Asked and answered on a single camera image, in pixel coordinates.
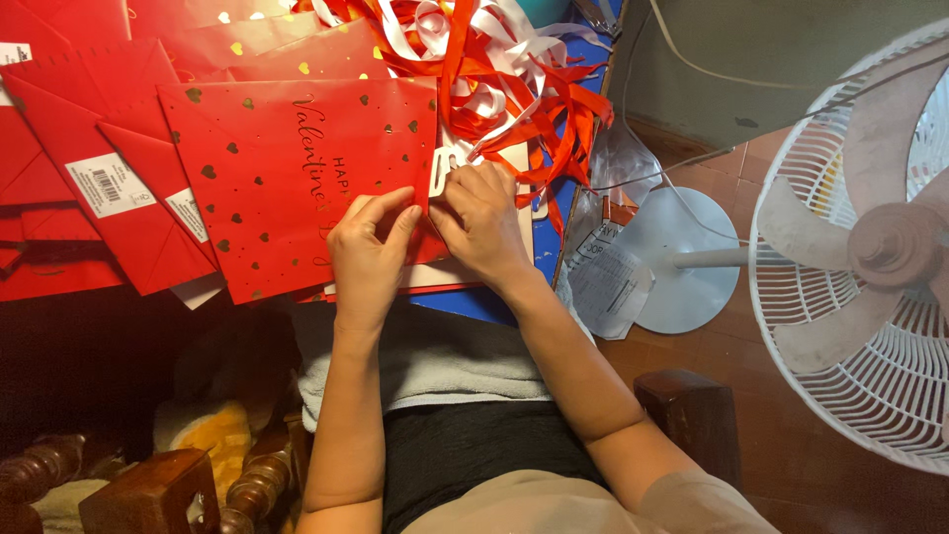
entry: fan blade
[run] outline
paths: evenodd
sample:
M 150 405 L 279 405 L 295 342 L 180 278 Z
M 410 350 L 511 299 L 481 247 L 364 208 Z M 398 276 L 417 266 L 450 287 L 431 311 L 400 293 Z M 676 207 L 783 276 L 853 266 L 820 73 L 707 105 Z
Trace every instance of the fan blade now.
M 932 208 L 949 224 L 949 168 L 945 168 L 916 194 L 913 202 Z
M 819 372 L 859 351 L 900 304 L 902 290 L 866 286 L 843 308 L 810 323 L 774 328 L 774 343 L 793 372 Z
M 940 302 L 942 315 L 949 317 L 949 249 L 942 252 L 942 265 L 936 275 L 929 279 L 929 289 Z
M 815 269 L 849 271 L 850 231 L 810 211 L 784 177 L 775 178 L 758 210 L 758 233 L 781 256 Z
M 864 87 L 949 53 L 944 39 L 874 70 Z M 888 80 L 859 97 L 844 139 L 847 195 L 857 216 L 890 202 L 906 202 L 906 162 L 916 123 L 949 58 Z
M 933 290 L 940 302 L 942 313 L 949 316 L 949 168 L 943 169 L 913 199 L 913 203 L 922 204 L 940 214 L 945 221 L 942 234 L 942 262 L 940 269 L 929 280 L 929 289 Z

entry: printed plastic bag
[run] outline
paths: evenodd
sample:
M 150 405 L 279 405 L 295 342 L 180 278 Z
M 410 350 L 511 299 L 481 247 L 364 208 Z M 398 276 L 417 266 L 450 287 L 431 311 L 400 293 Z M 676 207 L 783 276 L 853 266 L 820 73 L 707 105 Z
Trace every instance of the printed plastic bag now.
M 594 142 L 590 171 L 593 189 L 616 187 L 600 195 L 589 189 L 580 193 L 557 295 L 585 332 L 588 329 L 604 339 L 623 339 L 639 316 L 655 278 L 637 257 L 611 245 L 636 215 L 649 190 L 662 181 L 661 175 L 644 177 L 659 173 L 661 167 L 633 132 L 614 125 Z
M 608 187 L 658 173 L 659 161 L 624 124 L 597 136 L 590 157 L 590 185 Z M 568 271 L 580 266 L 613 242 L 639 210 L 650 189 L 662 182 L 660 175 L 633 181 L 600 192 L 584 190 L 573 210 L 565 243 Z

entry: electric fan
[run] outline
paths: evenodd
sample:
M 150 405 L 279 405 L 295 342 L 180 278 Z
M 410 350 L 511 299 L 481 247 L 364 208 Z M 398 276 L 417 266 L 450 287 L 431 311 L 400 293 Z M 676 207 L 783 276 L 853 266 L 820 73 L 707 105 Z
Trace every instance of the electric fan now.
M 826 91 L 812 106 L 826 111 L 799 122 L 775 158 L 750 243 L 755 314 L 788 382 L 858 445 L 942 474 L 946 56 L 949 19 L 865 58 L 850 71 L 876 67 L 861 82 Z

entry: fan guard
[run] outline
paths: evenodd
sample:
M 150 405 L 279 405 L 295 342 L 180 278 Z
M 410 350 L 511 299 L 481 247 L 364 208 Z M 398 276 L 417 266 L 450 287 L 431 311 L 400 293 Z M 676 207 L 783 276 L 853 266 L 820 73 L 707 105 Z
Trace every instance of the fan guard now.
M 847 75 L 949 37 L 949 19 L 918 29 L 865 57 Z M 853 95 L 864 80 L 829 88 L 810 111 Z M 847 198 L 843 141 L 851 104 L 800 121 L 784 141 L 758 198 L 750 239 L 754 313 L 774 363 L 808 406 L 863 448 L 913 468 L 949 475 L 949 443 L 940 436 L 949 410 L 949 327 L 928 289 L 907 291 L 890 321 L 856 354 L 829 369 L 795 374 L 772 332 L 780 324 L 810 322 L 840 309 L 864 283 L 851 272 L 823 271 L 778 255 L 758 236 L 761 201 L 776 177 L 831 223 L 857 220 Z M 907 200 L 949 166 L 949 75 L 926 103 L 907 165 Z

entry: beige shirt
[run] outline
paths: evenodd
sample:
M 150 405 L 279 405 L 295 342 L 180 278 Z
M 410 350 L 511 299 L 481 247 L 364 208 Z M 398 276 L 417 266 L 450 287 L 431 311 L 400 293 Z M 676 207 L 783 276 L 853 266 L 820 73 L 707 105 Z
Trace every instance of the beige shirt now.
M 668 474 L 632 514 L 590 481 L 512 471 L 413 521 L 403 534 L 776 534 L 733 487 L 699 470 Z

